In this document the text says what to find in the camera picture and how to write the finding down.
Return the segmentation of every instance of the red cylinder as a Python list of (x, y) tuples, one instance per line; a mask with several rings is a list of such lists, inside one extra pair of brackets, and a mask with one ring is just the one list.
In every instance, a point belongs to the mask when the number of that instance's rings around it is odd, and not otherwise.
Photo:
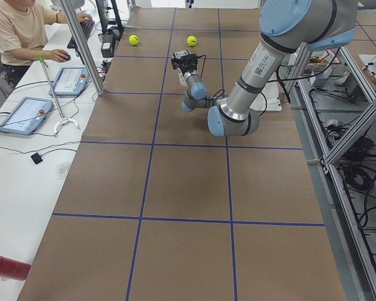
[(0, 256), (0, 277), (25, 280), (31, 265)]

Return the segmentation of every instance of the yellow ball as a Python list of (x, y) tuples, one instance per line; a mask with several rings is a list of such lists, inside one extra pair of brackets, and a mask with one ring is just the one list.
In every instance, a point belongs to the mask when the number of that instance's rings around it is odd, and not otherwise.
[(195, 46), (196, 45), (196, 38), (194, 37), (194, 36), (189, 36), (188, 38), (187, 38), (187, 44), (189, 45), (189, 46)]
[(131, 44), (132, 46), (137, 46), (138, 43), (139, 43), (139, 39), (138, 39), (138, 37), (135, 36), (134, 34), (130, 36), (129, 41), (130, 41), (130, 44)]

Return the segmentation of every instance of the green clip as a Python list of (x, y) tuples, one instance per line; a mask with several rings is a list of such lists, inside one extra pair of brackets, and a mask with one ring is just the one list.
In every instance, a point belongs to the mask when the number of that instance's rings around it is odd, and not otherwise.
[(47, 68), (49, 68), (48, 64), (46, 64), (46, 62), (45, 62), (44, 59), (43, 59), (43, 55), (39, 54), (39, 55), (38, 55), (38, 58), (39, 58), (39, 61), (40, 61), (41, 63), (44, 63), (44, 65), (45, 65)]

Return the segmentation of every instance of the black pants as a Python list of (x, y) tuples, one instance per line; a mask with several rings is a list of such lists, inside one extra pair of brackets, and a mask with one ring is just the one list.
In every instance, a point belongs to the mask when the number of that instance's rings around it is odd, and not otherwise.
[(12, 85), (14, 88), (22, 79), (27, 70), (30, 68), (30, 66), (11, 66), (5, 64), (3, 64), (3, 66), (4, 71), (6, 72), (6, 81), (9, 85)]

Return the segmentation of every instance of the person's hand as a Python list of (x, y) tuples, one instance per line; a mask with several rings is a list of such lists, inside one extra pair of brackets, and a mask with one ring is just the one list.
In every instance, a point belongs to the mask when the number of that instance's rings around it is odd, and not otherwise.
[(59, 63), (63, 63), (65, 61), (68, 61), (69, 54), (67, 51), (62, 49), (53, 49), (50, 51), (50, 59)]
[(92, 22), (92, 16), (90, 14), (80, 13), (77, 14), (76, 17), (79, 22)]

